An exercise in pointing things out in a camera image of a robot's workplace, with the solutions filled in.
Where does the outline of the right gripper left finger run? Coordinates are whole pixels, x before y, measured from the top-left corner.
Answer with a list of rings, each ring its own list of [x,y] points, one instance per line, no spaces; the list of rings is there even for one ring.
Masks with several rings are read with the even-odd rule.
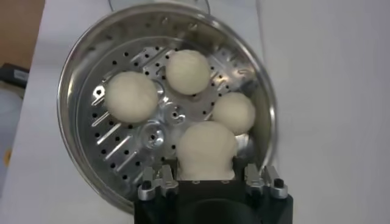
[[[177,165],[176,159],[166,159],[157,171],[152,166],[146,166],[141,185],[138,187],[138,199],[153,200],[158,193],[166,198],[177,195],[179,191],[179,183],[176,180]]]

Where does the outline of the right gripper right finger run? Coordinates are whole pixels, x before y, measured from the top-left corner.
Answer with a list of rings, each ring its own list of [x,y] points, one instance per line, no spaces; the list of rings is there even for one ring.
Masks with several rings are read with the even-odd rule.
[[[264,166],[259,170],[255,163],[234,157],[233,171],[235,179],[244,182],[246,192],[251,196],[255,193],[263,195],[267,190],[272,198],[288,197],[288,187],[274,166]]]

